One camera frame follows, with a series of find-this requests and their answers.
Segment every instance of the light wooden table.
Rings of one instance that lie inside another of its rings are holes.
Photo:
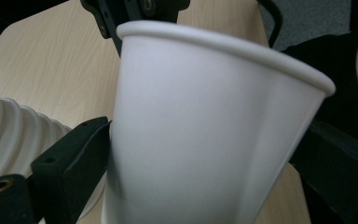
[[[179,23],[267,44],[255,0],[191,0]],[[95,20],[71,0],[10,25],[0,36],[0,96],[70,127],[112,118],[119,58]],[[79,223],[99,223],[103,197]],[[289,165],[256,223],[310,223],[301,182]]]

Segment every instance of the cup rim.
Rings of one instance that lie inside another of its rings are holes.
[[[324,91],[326,96],[330,96],[336,91],[333,81],[315,68],[273,49],[230,35],[165,21],[128,21],[118,26],[117,35],[123,41],[126,36],[143,35],[217,49],[305,81]]]

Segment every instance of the white paper cup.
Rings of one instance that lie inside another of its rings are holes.
[[[117,33],[103,223],[251,223],[333,82],[227,35],[157,21]]]

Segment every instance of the gray carpet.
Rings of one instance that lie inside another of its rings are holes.
[[[283,26],[274,49],[283,50],[321,35],[349,31],[351,0],[272,0],[283,16]],[[269,36],[274,22],[261,7]]]

